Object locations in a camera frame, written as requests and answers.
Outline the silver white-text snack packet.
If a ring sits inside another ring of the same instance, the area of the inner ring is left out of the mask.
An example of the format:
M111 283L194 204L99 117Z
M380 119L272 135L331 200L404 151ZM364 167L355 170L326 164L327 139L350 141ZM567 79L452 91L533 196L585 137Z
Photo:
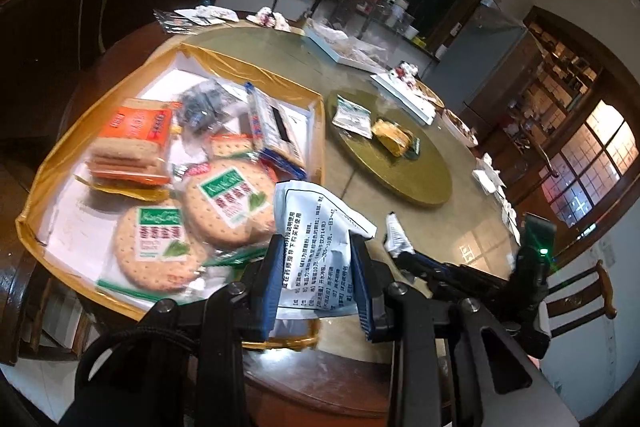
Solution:
M277 318L356 313L350 236L373 239L376 226L324 187L307 181L279 182L273 212L277 232L284 238Z

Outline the round green-label cracker pack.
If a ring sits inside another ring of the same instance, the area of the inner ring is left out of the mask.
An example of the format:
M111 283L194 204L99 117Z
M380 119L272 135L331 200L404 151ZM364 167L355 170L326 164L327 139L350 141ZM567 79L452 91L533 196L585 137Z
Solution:
M96 285L149 301L198 297L206 287L206 260L207 249L186 227L178 200L134 206L118 219Z

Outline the yellow biscuit packet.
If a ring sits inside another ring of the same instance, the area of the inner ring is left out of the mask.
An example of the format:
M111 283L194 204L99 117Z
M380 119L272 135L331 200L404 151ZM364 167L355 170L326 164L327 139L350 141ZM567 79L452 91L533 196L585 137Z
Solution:
M397 122L378 118L371 127L372 135L390 155L416 159L420 156L420 139Z

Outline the white landscape-print snack bag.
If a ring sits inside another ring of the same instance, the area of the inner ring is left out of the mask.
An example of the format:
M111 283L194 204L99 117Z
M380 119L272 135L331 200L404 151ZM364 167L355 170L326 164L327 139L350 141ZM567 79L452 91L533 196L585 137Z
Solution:
M339 94L336 96L332 124L351 134L360 135L364 139L372 138L370 110Z

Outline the clear blue-edged cracker sleeve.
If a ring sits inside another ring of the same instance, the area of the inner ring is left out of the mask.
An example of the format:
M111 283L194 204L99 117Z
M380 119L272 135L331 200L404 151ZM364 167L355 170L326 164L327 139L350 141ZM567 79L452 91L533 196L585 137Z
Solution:
M254 150L263 161L296 180L306 180L306 161L295 139L290 118L276 98L253 83L244 84Z

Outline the orange soda cracker pack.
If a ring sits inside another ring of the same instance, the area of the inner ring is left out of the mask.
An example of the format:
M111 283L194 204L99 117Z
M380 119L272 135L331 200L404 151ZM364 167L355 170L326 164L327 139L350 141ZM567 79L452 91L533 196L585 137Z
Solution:
M246 134L213 134L204 142L204 150L209 158L231 158L252 153L253 141Z
M92 158L151 165L164 158L171 138L170 102L127 98L89 148Z

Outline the green pea snack packet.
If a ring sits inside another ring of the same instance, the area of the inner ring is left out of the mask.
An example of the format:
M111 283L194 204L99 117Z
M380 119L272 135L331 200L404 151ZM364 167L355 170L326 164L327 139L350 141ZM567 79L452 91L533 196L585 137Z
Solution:
M242 267L247 263L262 260L267 254L268 244L266 242L246 245L234 251L221 251L210 256L204 263L204 267Z

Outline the yellow-wrapped cracker stack pack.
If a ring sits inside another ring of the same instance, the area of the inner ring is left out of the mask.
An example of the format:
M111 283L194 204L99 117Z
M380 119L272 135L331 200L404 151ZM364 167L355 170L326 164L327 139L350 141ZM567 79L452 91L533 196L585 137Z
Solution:
M139 202L163 202L170 196L169 170L162 158L133 160L90 156L75 173L75 179L94 191Z

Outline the golden lazy susan turntable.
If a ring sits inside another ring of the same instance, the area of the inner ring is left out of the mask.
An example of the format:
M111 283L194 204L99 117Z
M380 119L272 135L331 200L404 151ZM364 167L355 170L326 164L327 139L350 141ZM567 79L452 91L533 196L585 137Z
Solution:
M367 139L333 124L340 98L370 112L372 124L386 121L418 144L418 150L392 154L377 136ZM425 208L440 207L452 195L452 176L436 145L394 101L379 93L357 89L333 90L326 97L326 125L333 138L364 172L399 198Z

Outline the wooden chair right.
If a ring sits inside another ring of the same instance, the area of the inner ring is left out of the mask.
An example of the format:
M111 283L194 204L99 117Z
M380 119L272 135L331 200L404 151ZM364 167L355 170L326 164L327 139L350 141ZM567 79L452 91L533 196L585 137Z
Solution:
M577 317L577 319L573 321L553 327L550 332L552 338L560 337L570 331L574 331L574 329L578 329L578 327L594 321L599 317L606 317L611 321L617 317L617 309L614 307L613 284L602 259L599 259L589 269L579 272L569 279L550 287L548 296L554 295L559 291L564 291L564 289L569 288L585 277L589 277L589 275L596 277L589 285L579 289L576 293L548 301L548 315L550 319L552 319L552 317L560 317L561 315L577 311L598 299L602 300L602 305L598 309L582 314L581 317Z

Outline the white tissues right edge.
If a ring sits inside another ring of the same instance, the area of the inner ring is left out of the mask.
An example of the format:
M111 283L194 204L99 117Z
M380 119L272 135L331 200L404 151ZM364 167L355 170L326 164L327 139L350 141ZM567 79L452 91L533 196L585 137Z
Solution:
M501 179L500 171L492 165L492 158L484 154L477 158L472 178L478 183L483 192L492 196L501 209L501 219L506 229L514 237L515 243L521 245L521 232L518 227L518 216L511 203L506 198L506 184Z

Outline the white flat box right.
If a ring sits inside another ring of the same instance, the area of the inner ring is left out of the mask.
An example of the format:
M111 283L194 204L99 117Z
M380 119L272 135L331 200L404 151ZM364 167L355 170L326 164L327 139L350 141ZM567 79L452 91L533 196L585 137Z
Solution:
M397 98L399 103L420 124L423 124L423 126L431 126L433 124L436 116L435 105L419 89L411 88L405 81L390 75L388 72L372 74L370 78L378 87L382 87L394 98Z

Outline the white food tray far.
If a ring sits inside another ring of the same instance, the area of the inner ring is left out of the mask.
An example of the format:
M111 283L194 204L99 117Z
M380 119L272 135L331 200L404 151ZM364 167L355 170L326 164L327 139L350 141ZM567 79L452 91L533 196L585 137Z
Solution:
M386 69L388 52L382 46L351 37L342 30L335 30L308 20L305 36L316 44L336 64L377 74Z

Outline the dark wooden side chair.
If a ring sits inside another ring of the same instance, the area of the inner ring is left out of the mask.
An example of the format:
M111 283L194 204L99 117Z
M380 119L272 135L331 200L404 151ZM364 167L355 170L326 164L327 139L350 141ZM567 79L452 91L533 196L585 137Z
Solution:
M53 311L56 280L26 251L17 237L15 219L27 191L8 169L1 169L1 362L14 365L20 358L67 362L77 360L88 343L91 321L79 311L79 324L70 345L54 339L44 329Z

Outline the white tumbler with straw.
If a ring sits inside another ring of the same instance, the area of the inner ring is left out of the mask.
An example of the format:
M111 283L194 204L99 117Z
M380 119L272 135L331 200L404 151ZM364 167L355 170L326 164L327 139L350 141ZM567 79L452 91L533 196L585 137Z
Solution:
M385 25L389 28L396 27L402 22L406 14L409 2L408 0L388 0L390 14L386 18Z

